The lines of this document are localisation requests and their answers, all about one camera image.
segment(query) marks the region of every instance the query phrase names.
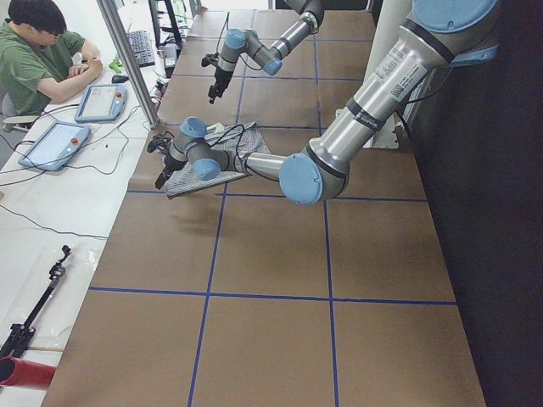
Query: red cylinder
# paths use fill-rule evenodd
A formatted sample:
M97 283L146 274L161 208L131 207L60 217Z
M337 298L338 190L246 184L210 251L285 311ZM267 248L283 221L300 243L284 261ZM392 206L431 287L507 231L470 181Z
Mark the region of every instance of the red cylinder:
M7 356L0 359L0 386L47 390L56 367Z

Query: metal pole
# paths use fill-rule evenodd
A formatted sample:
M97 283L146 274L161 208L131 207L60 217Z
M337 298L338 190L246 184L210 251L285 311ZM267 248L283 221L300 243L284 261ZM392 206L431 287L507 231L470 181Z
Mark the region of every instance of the metal pole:
M122 60L123 66L126 68L132 88L136 92L137 100L142 107L143 113L149 122L149 127L155 129L158 127L160 119L156 113L151 97L148 94L148 89L145 86L142 72L137 66L136 58L126 38L125 27L120 21L119 14L114 2L110 0L97 0L102 16L104 17L105 24L108 27L111 39L115 44L117 53Z

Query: gray fabric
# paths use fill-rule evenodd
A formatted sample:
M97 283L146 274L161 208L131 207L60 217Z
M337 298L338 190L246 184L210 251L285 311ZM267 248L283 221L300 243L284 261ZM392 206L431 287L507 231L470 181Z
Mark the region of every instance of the gray fabric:
M220 136L227 132L233 126L227 127L220 133L208 133L205 136L210 144L216 141ZM239 152L257 152L257 153L270 153L270 149L264 142L264 138L260 134L258 127L254 122L244 125L245 132L241 136L239 142ZM228 149L234 151L238 145L239 134L241 129L232 131L232 134L228 134L225 138L225 142L217 144L213 148ZM165 192L169 197L183 195L188 192L196 191L198 189L212 187L214 185L222 184L223 182L237 180L243 178L245 174L239 174L238 172L224 171L220 173L216 178L209 181L201 181L194 173L193 167L190 163L187 163L185 167L175 172L170 179L165 183Z

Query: green shirt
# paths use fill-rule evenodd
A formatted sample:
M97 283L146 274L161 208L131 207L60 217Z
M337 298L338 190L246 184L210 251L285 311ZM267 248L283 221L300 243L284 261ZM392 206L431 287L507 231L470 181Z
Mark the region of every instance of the green shirt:
M85 38L66 31L50 47L36 50L15 34L5 20L0 28L0 83L17 114L40 114L51 101L37 90L43 78L61 82L68 77L71 57L81 51Z

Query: chair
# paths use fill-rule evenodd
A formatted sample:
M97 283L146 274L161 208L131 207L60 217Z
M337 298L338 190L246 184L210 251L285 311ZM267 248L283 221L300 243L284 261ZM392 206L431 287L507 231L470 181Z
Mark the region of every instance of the chair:
M24 125L31 125L38 116L18 116L11 98L2 85L0 85L0 99L2 100L0 118L3 130L7 133L11 131L28 132L29 126L25 127Z

